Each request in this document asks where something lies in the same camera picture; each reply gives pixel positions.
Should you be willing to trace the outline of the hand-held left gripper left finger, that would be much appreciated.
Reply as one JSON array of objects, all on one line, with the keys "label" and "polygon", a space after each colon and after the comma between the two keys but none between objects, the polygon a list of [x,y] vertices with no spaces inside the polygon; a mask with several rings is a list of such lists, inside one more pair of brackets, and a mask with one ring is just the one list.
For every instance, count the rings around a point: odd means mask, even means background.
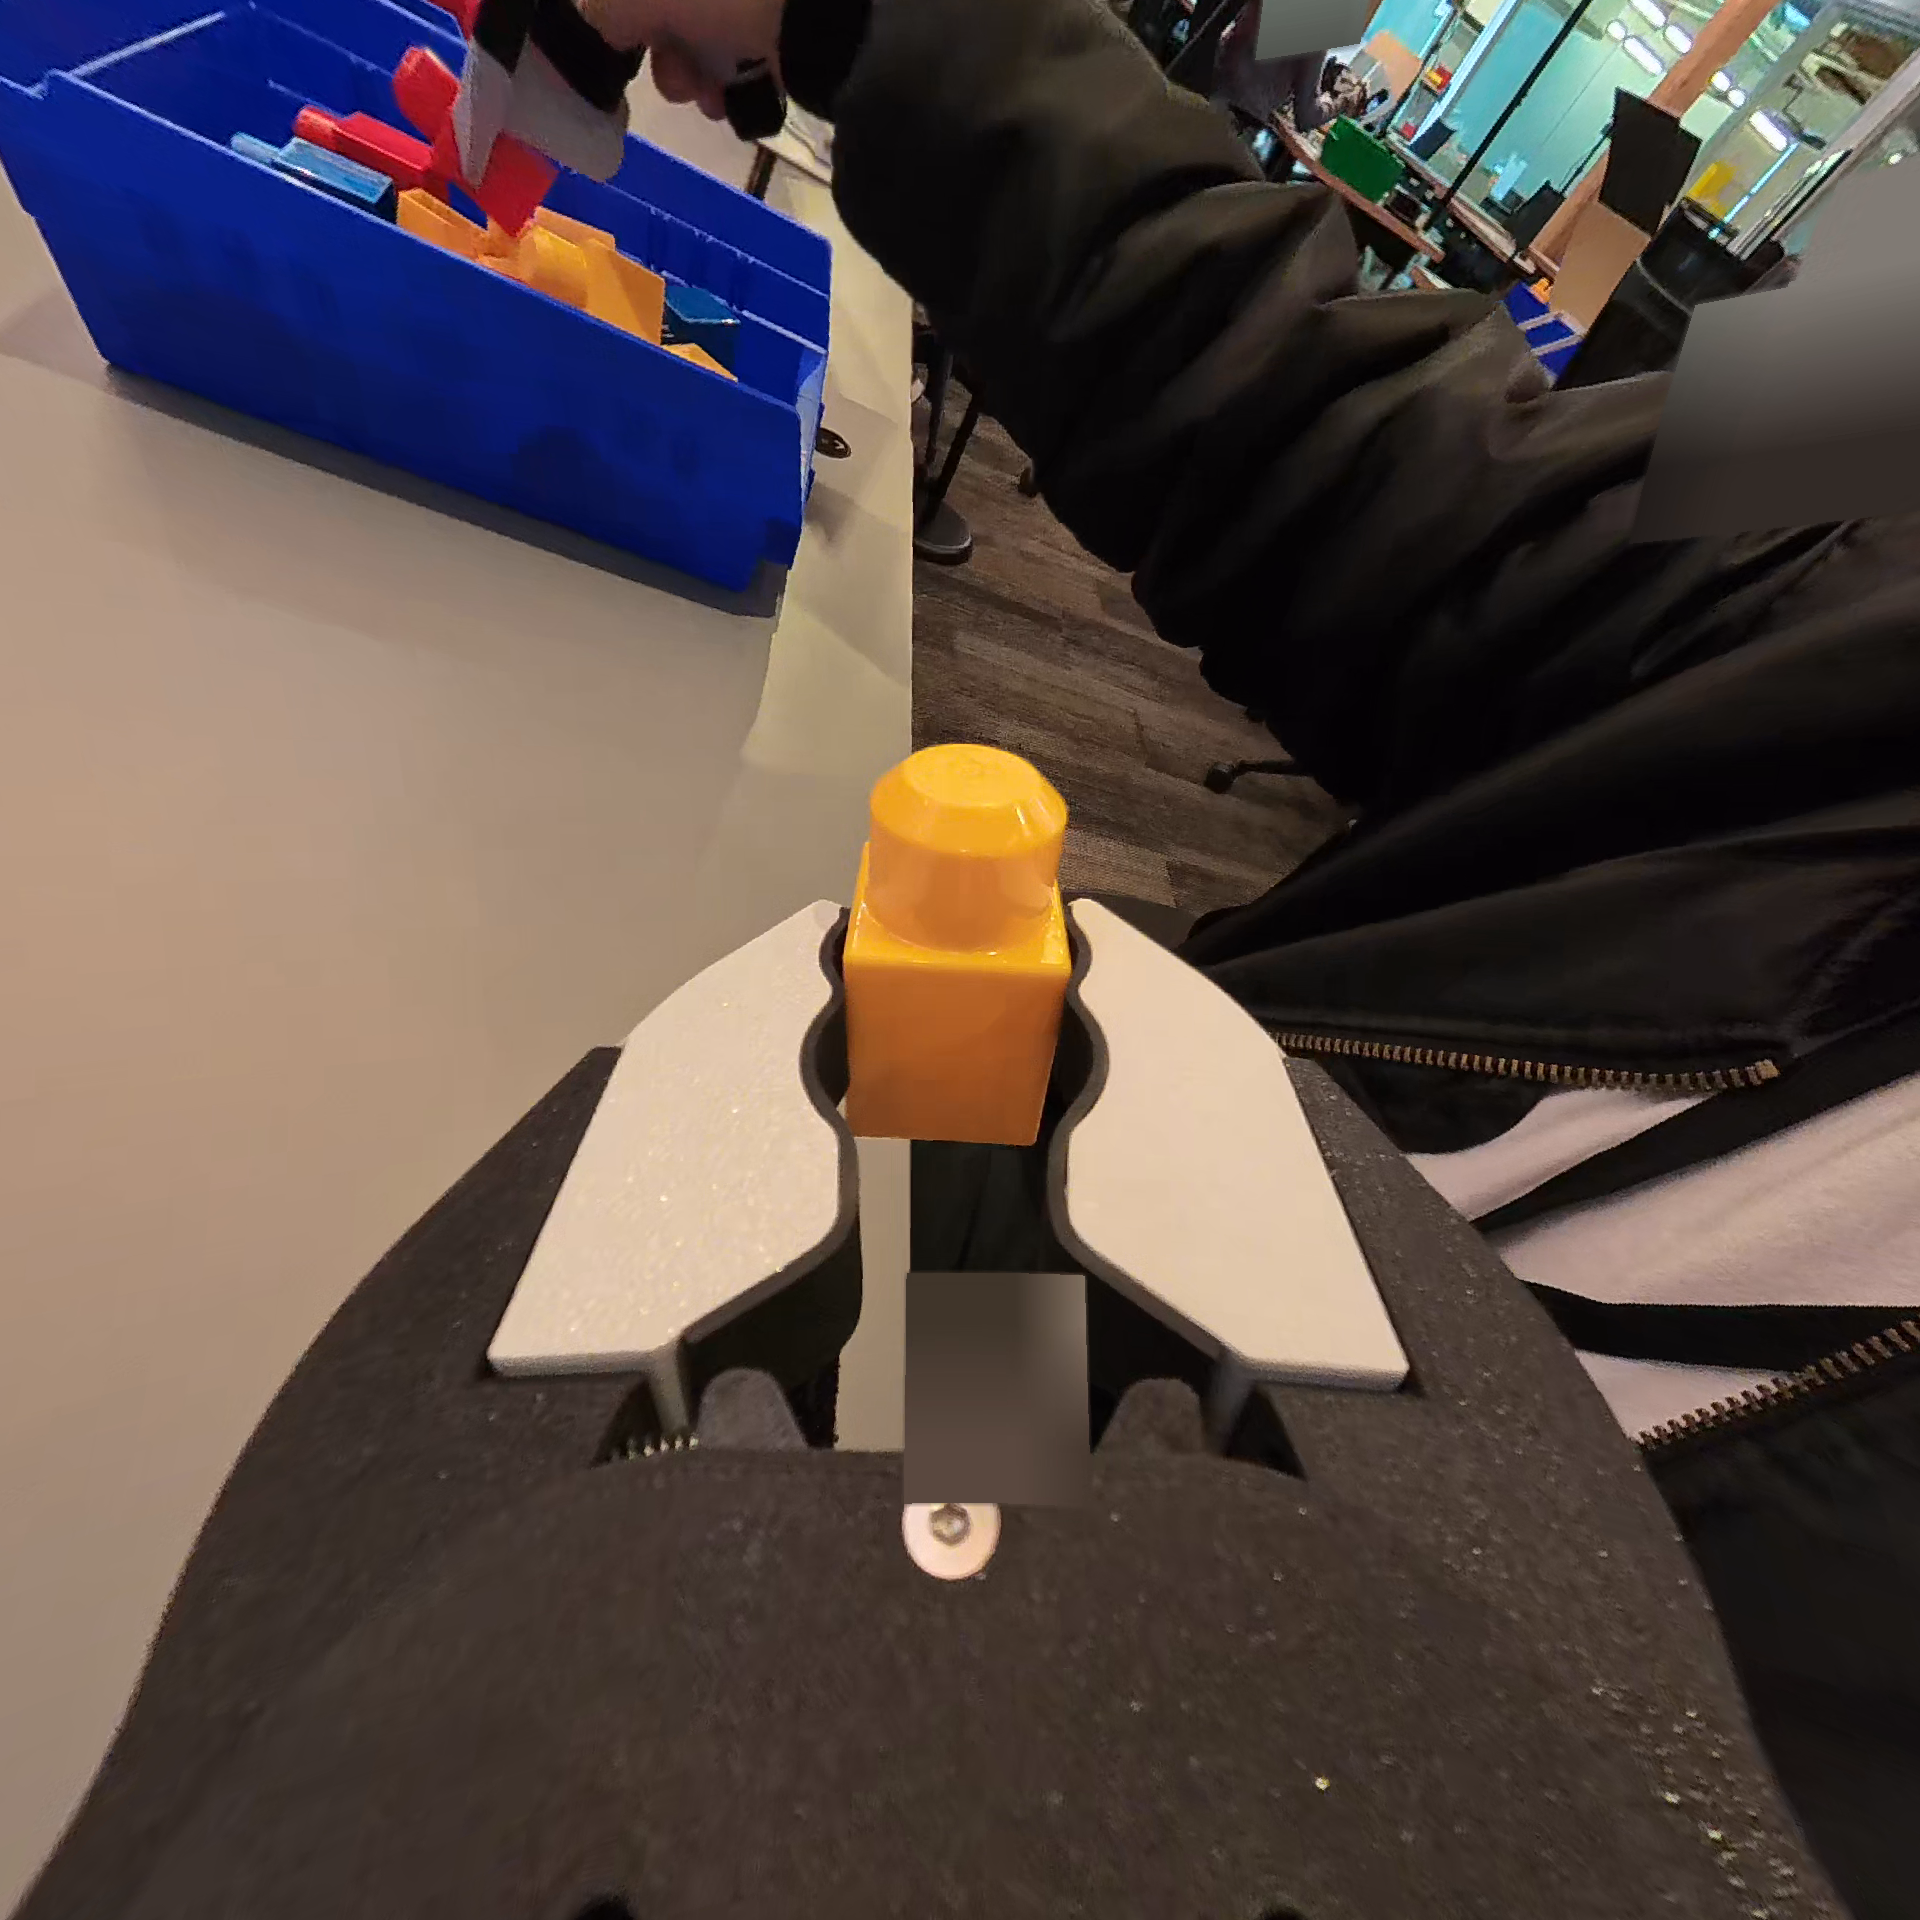
[{"label": "hand-held left gripper left finger", "polygon": [[838,1372],[864,1313],[844,923],[806,901],[629,1028],[486,1345],[498,1379],[634,1379],[687,1433],[734,1366],[796,1391]]}]

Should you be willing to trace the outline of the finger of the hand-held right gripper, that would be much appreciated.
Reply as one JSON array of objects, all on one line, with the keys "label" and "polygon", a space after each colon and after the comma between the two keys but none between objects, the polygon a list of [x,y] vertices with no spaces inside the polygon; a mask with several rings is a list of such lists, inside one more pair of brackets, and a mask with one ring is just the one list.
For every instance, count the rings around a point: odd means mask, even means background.
[{"label": "finger of the hand-held right gripper", "polygon": [[597,108],[552,66],[518,66],[513,136],[586,181],[613,181],[627,158],[629,102]]},{"label": "finger of the hand-held right gripper", "polygon": [[483,184],[494,143],[508,127],[519,59],[530,46],[536,5],[461,5],[463,68],[449,109],[461,175]]}]

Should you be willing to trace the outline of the person's right hand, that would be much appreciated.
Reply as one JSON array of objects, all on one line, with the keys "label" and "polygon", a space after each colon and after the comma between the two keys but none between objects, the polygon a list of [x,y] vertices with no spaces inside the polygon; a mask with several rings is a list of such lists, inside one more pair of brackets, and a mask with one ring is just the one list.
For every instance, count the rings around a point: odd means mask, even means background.
[{"label": "person's right hand", "polygon": [[579,5],[579,14],[613,46],[642,46],[659,95],[709,122],[725,122],[731,87],[783,72],[785,5]]}]

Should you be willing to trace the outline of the person's black jacket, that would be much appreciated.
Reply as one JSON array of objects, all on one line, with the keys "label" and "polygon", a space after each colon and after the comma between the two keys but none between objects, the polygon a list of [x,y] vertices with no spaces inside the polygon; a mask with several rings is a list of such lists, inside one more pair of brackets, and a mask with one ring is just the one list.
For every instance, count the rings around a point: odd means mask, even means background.
[{"label": "person's black jacket", "polygon": [[[1178,952],[1409,1158],[1489,1142],[1557,1092],[1697,1097],[1501,1206],[1492,1227],[1915,1071],[1912,792],[1307,930],[1333,867],[1202,918]],[[1629,1309],[1524,1285],[1565,1345],[1704,1358],[1712,1309],[1650,1309],[1637,1329]],[[1868,1329],[1866,1309],[1734,1309],[1734,1321],[1735,1358],[1858,1341],[1634,1437],[1811,1850],[1849,1915],[1915,1915],[1915,1315]]]}]

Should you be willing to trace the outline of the red plastic block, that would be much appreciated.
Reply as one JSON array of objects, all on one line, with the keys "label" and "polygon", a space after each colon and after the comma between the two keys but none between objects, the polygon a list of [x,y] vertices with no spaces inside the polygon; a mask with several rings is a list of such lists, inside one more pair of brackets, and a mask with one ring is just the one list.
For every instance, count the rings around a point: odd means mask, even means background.
[{"label": "red plastic block", "polygon": [[295,136],[396,181],[401,191],[440,189],[436,149],[416,132],[401,132],[374,113],[301,108],[295,113]]},{"label": "red plastic block", "polygon": [[556,181],[556,161],[525,148],[508,127],[494,143],[492,169],[483,184],[468,184],[461,175],[461,149],[452,138],[449,109],[461,91],[461,72],[452,72],[436,50],[425,43],[405,46],[390,77],[396,102],[401,118],[422,132],[422,138],[436,149],[440,191],[461,189],[468,201],[475,201],[492,226],[504,232],[519,232],[536,219],[546,191]]}]

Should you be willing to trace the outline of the blue plastic bin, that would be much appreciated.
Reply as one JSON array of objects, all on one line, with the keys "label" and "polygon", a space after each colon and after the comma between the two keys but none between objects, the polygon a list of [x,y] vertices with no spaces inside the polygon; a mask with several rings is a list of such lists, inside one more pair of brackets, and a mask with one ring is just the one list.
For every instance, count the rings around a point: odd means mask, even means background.
[{"label": "blue plastic bin", "polygon": [[627,138],[565,173],[556,238],[607,232],[670,302],[646,342],[272,167],[315,109],[414,132],[441,5],[5,5],[5,169],[97,351],[237,412],[748,589],[796,561],[828,371],[828,238]]}]

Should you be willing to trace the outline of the person's white garment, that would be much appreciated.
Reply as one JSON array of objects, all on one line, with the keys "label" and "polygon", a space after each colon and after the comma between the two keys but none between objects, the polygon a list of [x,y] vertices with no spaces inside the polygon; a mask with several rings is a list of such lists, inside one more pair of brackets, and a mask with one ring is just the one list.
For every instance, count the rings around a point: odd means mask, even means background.
[{"label": "person's white garment", "polygon": [[1672,1427],[1858,1334],[1812,1334],[1786,1358],[1735,1358],[1734,1309],[1866,1309],[1868,1329],[1915,1315],[1915,1077],[1861,1092],[1783,1132],[1612,1199],[1492,1227],[1501,1206],[1683,1116],[1697,1097],[1557,1092],[1513,1132],[1417,1152],[1420,1175],[1535,1285],[1629,1309],[1712,1309],[1704,1358],[1614,1356],[1570,1334],[1629,1433]]}]

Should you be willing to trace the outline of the slanted wooden beam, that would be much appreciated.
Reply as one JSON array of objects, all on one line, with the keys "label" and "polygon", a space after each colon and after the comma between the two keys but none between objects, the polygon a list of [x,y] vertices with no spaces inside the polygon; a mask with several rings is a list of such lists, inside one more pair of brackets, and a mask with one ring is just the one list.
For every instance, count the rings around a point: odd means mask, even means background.
[{"label": "slanted wooden beam", "polygon": [[1680,118],[1704,91],[1712,91],[1714,72],[1739,54],[1772,6],[1778,5],[1768,0],[1716,5],[1714,14],[1693,34],[1693,46],[1650,87],[1649,102]]}]

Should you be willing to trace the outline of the tan document board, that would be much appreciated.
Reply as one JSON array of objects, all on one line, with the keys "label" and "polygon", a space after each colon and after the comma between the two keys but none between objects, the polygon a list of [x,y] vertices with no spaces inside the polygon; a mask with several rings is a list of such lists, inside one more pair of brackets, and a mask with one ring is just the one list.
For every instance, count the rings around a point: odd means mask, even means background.
[{"label": "tan document board", "polygon": [[1535,243],[1535,259],[1552,267],[1547,305],[1585,330],[1649,243],[1649,229],[1637,229],[1596,196],[1558,206]]}]

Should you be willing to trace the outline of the yellow plastic block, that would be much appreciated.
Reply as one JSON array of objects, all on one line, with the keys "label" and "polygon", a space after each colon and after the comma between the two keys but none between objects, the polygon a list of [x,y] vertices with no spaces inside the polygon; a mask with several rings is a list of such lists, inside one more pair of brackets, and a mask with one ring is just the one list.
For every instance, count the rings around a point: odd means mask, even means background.
[{"label": "yellow plastic block", "polygon": [[875,785],[844,937],[852,1136],[1035,1142],[1073,977],[1067,830],[1062,792],[989,745]]}]

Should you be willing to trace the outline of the group of yellow blocks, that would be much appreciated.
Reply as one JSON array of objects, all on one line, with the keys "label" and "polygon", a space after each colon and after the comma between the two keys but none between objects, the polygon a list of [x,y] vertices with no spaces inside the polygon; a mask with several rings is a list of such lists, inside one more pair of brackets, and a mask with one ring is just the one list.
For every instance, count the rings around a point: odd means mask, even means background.
[{"label": "group of yellow blocks", "polygon": [[519,232],[475,226],[425,189],[398,191],[398,229],[416,238],[468,259],[529,291],[541,291],[572,308],[591,313],[649,345],[659,345],[705,371],[734,380],[734,371],[698,342],[666,337],[666,282],[659,272],[618,255],[607,232],[579,226],[546,206]]}]

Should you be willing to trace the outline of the person's right forearm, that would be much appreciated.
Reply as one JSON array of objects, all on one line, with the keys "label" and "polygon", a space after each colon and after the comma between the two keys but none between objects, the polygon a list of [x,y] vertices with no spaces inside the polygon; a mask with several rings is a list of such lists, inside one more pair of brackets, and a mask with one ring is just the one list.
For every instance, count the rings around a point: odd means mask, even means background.
[{"label": "person's right forearm", "polygon": [[1915,820],[1915,516],[1637,543],[1671,377],[1359,294],[1100,5],[785,5],[778,54],[1049,512],[1375,830]]}]

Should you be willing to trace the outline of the black board panel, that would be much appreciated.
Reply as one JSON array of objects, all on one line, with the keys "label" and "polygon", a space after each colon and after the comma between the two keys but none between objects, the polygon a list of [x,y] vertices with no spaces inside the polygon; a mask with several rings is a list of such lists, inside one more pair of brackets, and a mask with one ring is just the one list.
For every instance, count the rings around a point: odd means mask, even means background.
[{"label": "black board panel", "polygon": [[1614,118],[1606,127],[1606,167],[1596,197],[1623,219],[1660,232],[1665,208],[1693,175],[1698,136],[1660,102],[1614,91]]}]

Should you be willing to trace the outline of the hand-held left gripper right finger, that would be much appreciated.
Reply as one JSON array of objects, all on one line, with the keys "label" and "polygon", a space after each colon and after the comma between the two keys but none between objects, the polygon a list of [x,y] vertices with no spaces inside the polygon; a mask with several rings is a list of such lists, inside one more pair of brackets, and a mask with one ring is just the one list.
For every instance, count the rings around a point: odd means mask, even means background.
[{"label": "hand-held left gripper right finger", "polygon": [[1279,1043],[1116,911],[1076,899],[1068,921],[1090,1077],[1049,1142],[1047,1216],[1124,1300],[1090,1328],[1094,1366],[1188,1375],[1214,1433],[1263,1384],[1401,1391],[1406,1341]]}]

